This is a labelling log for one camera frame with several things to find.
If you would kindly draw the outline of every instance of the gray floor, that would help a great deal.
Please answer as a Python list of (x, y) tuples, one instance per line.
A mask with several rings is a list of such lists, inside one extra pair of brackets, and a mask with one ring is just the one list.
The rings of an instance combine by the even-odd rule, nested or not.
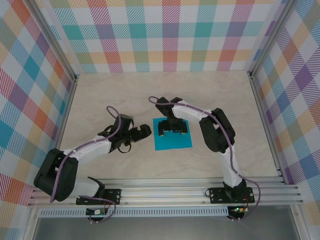
[(289, 206), (260, 206), (241, 222), (226, 217), (41, 218), (34, 240), (298, 240)]

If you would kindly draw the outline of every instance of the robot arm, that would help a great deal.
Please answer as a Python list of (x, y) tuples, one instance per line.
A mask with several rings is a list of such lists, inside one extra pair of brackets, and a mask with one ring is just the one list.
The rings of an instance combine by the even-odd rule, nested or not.
[(85, 144), (78, 151), (75, 149), (61, 151), (56, 148), (50, 150), (34, 179), (34, 185), (52, 196), (57, 169), (63, 158), (70, 152), (73, 152), (63, 165), (54, 199), (61, 202), (68, 197), (76, 196), (105, 197), (105, 186), (100, 181), (92, 177), (76, 179), (78, 167), (83, 166), (101, 155), (109, 154), (116, 149), (122, 152), (120, 150), (122, 144), (130, 146), (130, 151), (132, 143), (145, 139), (151, 134), (151, 129), (148, 125), (141, 125), (139, 130), (137, 127), (134, 127), (134, 121), (130, 116), (120, 114), (120, 117), (121, 126), (118, 132), (109, 139), (105, 138), (113, 134), (118, 128), (118, 117), (115, 119), (113, 125), (108, 126), (104, 131), (98, 133), (93, 141), (91, 141), (92, 143)]
[[(179, 97), (175, 97), (171, 101), (168, 101), (164, 97), (157, 100), (155, 107), (167, 117), (158, 125), (158, 132), (160, 136), (164, 135), (165, 131), (173, 131), (174, 133), (185, 134), (188, 132), (187, 125), (183, 120), (187, 120), (194, 124), (199, 124), (203, 135), (206, 146), (213, 152), (219, 154), (219, 160), (223, 172), (223, 185), (225, 194), (231, 201), (238, 198), (239, 195), (243, 194), (243, 191), (247, 187), (246, 181), (242, 179), (231, 167), (230, 151), (233, 153), (233, 168), (240, 173), (237, 160), (235, 157), (235, 130), (231, 126), (225, 113), (220, 109), (206, 110), (202, 109), (202, 112), (186, 107), (187, 102)], [(168, 105), (159, 105), (167, 103), (177, 103)], [(211, 113), (216, 119), (222, 124), (226, 131), (228, 138), (231, 142), (232, 148), (229, 148), (227, 139), (223, 134), (220, 127), (215, 128), (217, 122), (204, 112)]]

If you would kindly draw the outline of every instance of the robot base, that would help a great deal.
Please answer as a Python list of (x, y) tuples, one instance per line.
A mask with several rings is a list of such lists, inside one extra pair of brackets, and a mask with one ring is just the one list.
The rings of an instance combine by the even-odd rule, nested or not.
[[(116, 205), (120, 204), (121, 189), (104, 189), (103, 194), (97, 196), (101, 199), (107, 199), (114, 202)], [(79, 197), (75, 201), (76, 205), (103, 205), (104, 201), (92, 200), (85, 197)]]
[(211, 187), (208, 189), (208, 197), (210, 197), (211, 204), (253, 204), (255, 202), (254, 192), (251, 187), (245, 187), (241, 195), (234, 200), (231, 200), (226, 195), (224, 187)]

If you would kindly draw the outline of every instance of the plaid wallpaper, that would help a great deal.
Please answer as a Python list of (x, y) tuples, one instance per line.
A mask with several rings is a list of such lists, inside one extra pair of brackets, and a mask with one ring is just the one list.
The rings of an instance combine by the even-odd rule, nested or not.
[(265, 45), (267, 44), (268, 40), (269, 40), (269, 35), (272, 31), (272, 29), (274, 28), (274, 26), (276, 25), (276, 22), (278, 21), (283, 9), (284, 9), (284, 6), (286, 5), (286, 2), (287, 0), (281, 0), (281, 3), (279, 5), (279, 7), (277, 8), (273, 18), (272, 18), (272, 21), (267, 29), (267, 31), (265, 32), (264, 36), (263, 36), (263, 39), (259, 45), (259, 48), (258, 50), (256, 51), (255, 55), (254, 55), (254, 58), (253, 58), (253, 61), (252, 63), (250, 64), (250, 67), (249, 67), (249, 72), (252, 72), (256, 62), (257, 62), (257, 59), (258, 57), (260, 56), (260, 53), (261, 51), (264, 49)]
[(22, 0), (0, 0), (0, 240), (17, 239), (71, 80)]
[(61, 40), (61, 37), (60, 37), (55, 25), (53, 24), (52, 20), (50, 19), (49, 15), (48, 15), (48, 12), (47, 12), (47, 10), (45, 9), (45, 7), (44, 7), (44, 5), (42, 3), (42, 0), (34, 0), (34, 1), (38, 5), (38, 7), (39, 7), (43, 17), (45, 18), (47, 24), (50, 26), (52, 33), (54, 34), (54, 36), (55, 36), (56, 40), (58, 41), (62, 51), (64, 52), (66, 58), (68, 59), (73, 71), (75, 73), (79, 74), (80, 72), (77, 70), (77, 68), (75, 66), (75, 63), (74, 63), (73, 59), (71, 58), (71, 56), (70, 56), (70, 54), (69, 54), (64, 42)]
[(50, 0), (85, 73), (243, 70), (273, 2)]
[(291, 184), (320, 236), (320, 0), (300, 0), (256, 84)]

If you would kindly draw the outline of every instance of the blue square pad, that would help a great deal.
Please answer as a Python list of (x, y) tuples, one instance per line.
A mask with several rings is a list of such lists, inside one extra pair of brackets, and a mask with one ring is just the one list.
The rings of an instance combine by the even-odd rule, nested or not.
[(192, 148), (191, 134), (188, 121), (186, 122), (186, 128), (188, 133), (180, 134), (173, 131), (165, 131), (164, 136), (159, 136), (158, 123), (166, 120), (166, 117), (153, 119), (153, 134), (154, 134), (154, 146), (156, 151), (169, 150), (169, 149), (185, 149)]

